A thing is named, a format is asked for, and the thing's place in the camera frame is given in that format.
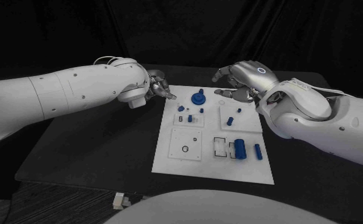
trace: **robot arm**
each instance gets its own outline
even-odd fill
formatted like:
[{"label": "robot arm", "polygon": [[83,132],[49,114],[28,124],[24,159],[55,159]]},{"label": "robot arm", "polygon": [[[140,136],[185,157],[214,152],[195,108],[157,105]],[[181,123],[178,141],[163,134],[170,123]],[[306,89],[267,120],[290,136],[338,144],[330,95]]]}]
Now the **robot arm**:
[{"label": "robot arm", "polygon": [[0,140],[22,127],[111,102],[134,109],[170,94],[165,74],[146,71],[136,60],[71,68],[41,76],[0,81]]},{"label": "robot arm", "polygon": [[[241,102],[257,102],[257,111],[283,138],[307,141],[323,151],[363,164],[363,99],[339,90],[317,88],[296,78],[278,81],[257,61],[242,61],[219,69],[214,82],[228,75],[237,90],[215,94]],[[315,90],[339,93],[326,98]]]}]

